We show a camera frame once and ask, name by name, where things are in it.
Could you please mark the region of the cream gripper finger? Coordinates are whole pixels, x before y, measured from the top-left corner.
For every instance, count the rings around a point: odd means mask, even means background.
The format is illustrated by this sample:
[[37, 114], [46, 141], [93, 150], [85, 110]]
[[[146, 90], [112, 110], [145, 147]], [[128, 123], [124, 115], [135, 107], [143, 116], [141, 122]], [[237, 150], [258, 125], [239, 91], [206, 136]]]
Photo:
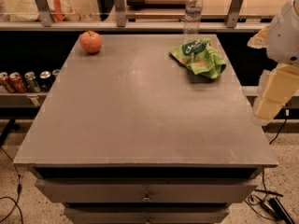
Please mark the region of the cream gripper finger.
[[248, 41], [248, 46], [253, 49], [265, 49], [267, 46], [267, 35], [269, 26], [266, 25]]
[[267, 125], [299, 90], [299, 66], [279, 63], [272, 71], [264, 70], [253, 103], [251, 121]]

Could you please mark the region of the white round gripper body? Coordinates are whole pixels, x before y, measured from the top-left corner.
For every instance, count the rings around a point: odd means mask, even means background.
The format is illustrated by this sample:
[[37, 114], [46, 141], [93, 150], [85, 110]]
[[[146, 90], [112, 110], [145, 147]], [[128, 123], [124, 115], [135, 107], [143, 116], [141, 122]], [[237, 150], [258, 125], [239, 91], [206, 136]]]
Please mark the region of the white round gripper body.
[[288, 0], [271, 21], [266, 52], [277, 63], [299, 64], [299, 0]]

